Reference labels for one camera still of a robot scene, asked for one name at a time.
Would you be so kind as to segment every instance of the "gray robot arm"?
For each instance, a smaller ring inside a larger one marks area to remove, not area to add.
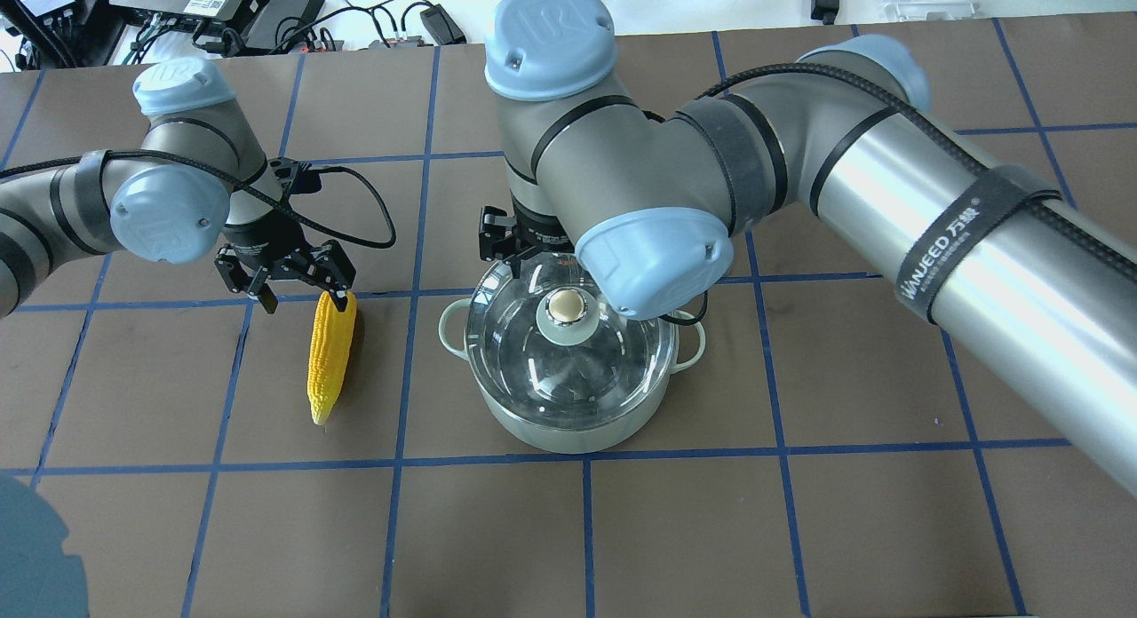
[[[498,7],[485,74],[522,247],[575,249],[619,311],[653,318],[724,274],[730,234],[803,202],[1137,495],[1137,254],[922,117],[896,41],[760,69],[656,125],[613,40],[599,0]]]
[[[282,200],[293,165],[268,160],[214,64],[155,65],[134,95],[150,119],[141,150],[90,152],[0,181],[0,315],[65,262],[121,249],[188,262],[211,251],[218,234],[227,244],[215,262],[233,293],[273,311],[268,278],[299,278],[346,303],[354,267],[338,242],[310,247],[294,217],[265,202]]]

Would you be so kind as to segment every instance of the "white handle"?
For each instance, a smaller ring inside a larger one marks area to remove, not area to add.
[[[687,311],[682,310],[677,310],[675,314],[686,319],[695,318],[692,317],[692,315],[688,315]],[[686,368],[690,368],[695,364],[699,362],[699,359],[703,358],[703,352],[707,351],[707,332],[703,329],[703,324],[700,323],[695,324],[695,332],[698,332],[699,334],[699,348],[697,351],[695,351],[695,356],[691,356],[690,360],[683,360],[683,362],[681,364],[674,364],[673,366],[671,366],[667,374],[679,374],[679,371],[683,371]],[[675,354],[675,358],[677,359],[679,358],[678,353]]]
[[[441,340],[442,346],[446,348],[447,352],[451,352],[454,356],[458,356],[459,359],[470,360],[470,356],[466,356],[466,350],[459,350],[459,348],[451,346],[446,340],[446,324],[450,321],[450,315],[454,311],[463,309],[463,307],[470,307],[471,299],[458,299],[454,303],[450,303],[442,310],[442,317],[438,319],[438,340]]]

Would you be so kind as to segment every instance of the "corn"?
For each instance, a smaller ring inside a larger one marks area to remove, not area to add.
[[[337,311],[329,293],[319,295],[316,319],[312,324],[312,350],[308,356],[308,402],[312,420],[323,425],[343,387],[343,374],[351,351],[356,319],[355,294],[348,292],[348,307]]]

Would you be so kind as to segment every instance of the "sticker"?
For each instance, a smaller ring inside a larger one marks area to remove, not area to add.
[[[190,0],[184,11],[186,15],[217,16],[225,0]]]

